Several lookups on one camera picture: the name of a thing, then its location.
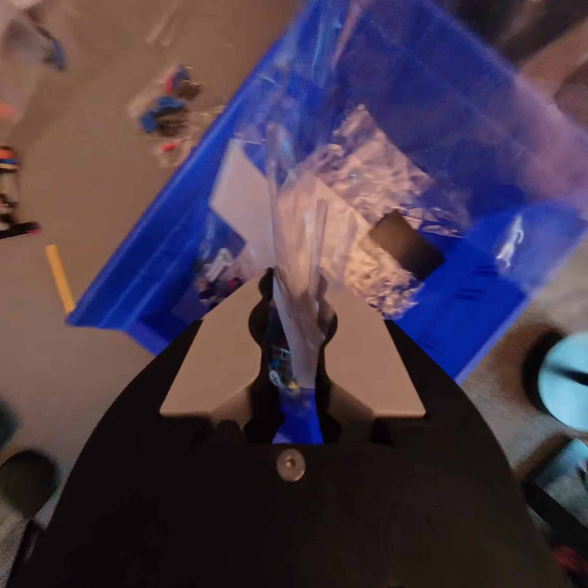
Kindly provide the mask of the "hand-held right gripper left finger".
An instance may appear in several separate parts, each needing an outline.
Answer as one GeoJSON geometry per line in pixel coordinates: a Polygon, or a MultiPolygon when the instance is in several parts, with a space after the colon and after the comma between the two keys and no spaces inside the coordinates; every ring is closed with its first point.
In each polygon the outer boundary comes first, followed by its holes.
{"type": "Polygon", "coordinates": [[[273,269],[247,281],[198,324],[159,409],[162,417],[234,421],[250,442],[276,435],[276,387],[268,377],[273,269]]]}

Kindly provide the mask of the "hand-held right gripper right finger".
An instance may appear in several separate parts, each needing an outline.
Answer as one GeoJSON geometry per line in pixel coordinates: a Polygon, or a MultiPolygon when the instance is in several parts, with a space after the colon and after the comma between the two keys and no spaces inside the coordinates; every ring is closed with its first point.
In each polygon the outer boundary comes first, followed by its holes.
{"type": "Polygon", "coordinates": [[[420,420],[425,407],[384,319],[346,288],[329,288],[334,332],[324,347],[327,415],[340,442],[368,442],[378,421],[420,420]]]}

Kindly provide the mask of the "small bag of lego pieces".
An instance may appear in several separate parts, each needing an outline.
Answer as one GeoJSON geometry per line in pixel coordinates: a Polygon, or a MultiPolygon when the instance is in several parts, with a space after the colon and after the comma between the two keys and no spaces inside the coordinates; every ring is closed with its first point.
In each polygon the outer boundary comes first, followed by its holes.
{"type": "Polygon", "coordinates": [[[187,158],[225,107],[191,66],[174,62],[136,94],[127,113],[159,166],[172,169],[187,158]]]}

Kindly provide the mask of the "blue plastic storage bin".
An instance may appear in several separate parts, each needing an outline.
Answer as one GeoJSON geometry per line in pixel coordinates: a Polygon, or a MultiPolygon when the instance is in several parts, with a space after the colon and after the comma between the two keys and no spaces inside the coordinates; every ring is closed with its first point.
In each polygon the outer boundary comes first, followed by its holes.
{"type": "Polygon", "coordinates": [[[243,246],[213,213],[233,139],[264,172],[275,122],[288,166],[365,107],[432,185],[401,188],[445,257],[398,325],[462,382],[587,236],[587,134],[430,1],[312,1],[253,69],[70,313],[157,355],[195,318],[173,306],[193,268],[243,246]]]}

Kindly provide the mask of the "yellow lego axle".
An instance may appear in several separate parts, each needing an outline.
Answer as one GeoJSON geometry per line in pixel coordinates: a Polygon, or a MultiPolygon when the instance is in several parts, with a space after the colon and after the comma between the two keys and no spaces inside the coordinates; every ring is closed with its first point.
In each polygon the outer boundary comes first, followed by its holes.
{"type": "Polygon", "coordinates": [[[55,283],[57,293],[61,300],[64,313],[69,315],[75,309],[76,302],[73,297],[70,281],[68,279],[59,248],[55,244],[46,245],[45,256],[53,281],[55,283]]]}

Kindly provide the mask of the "scattered loose lego pieces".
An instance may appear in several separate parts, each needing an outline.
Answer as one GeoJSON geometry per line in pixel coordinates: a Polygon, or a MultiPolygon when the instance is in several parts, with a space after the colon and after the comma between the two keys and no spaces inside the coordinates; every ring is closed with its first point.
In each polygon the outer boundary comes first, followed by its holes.
{"type": "Polygon", "coordinates": [[[22,165],[16,149],[6,144],[5,134],[16,121],[16,109],[1,100],[1,240],[40,232],[39,223],[26,220],[21,207],[22,165]]]}

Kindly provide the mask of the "black flat card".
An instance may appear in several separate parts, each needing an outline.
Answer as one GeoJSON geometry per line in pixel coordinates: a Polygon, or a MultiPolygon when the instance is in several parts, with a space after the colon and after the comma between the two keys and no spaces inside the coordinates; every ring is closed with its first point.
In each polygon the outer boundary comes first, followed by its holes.
{"type": "Polygon", "coordinates": [[[421,282],[445,263],[441,250],[424,239],[396,211],[382,217],[368,232],[368,237],[421,282]]]}

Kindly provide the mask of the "white paper sheet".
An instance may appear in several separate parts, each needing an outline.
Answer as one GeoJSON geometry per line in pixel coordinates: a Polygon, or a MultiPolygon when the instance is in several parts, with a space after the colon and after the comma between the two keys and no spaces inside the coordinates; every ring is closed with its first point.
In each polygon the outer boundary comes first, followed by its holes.
{"type": "Polygon", "coordinates": [[[228,142],[209,203],[243,239],[260,270],[275,267],[269,182],[247,157],[243,141],[228,142]]]}

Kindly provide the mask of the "crumpled clear plastic bag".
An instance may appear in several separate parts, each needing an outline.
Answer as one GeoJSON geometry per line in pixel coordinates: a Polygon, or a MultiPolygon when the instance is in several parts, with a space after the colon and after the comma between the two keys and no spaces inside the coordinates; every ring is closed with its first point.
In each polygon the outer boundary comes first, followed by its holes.
{"type": "Polygon", "coordinates": [[[353,110],[300,162],[288,160],[278,187],[283,215],[297,198],[299,211],[327,202],[321,274],[375,308],[386,319],[403,316],[417,305],[424,281],[402,269],[377,246],[368,232],[398,212],[425,236],[461,238],[468,228],[459,192],[438,185],[377,126],[363,105],[353,110]]]}

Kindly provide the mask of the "pale blue round object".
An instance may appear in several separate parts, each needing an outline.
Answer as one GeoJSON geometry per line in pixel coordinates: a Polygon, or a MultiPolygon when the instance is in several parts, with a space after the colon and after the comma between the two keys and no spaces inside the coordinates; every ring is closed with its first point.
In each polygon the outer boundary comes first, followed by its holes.
{"type": "Polygon", "coordinates": [[[521,383],[541,412],[587,432],[587,331],[543,333],[527,351],[521,383]]]}

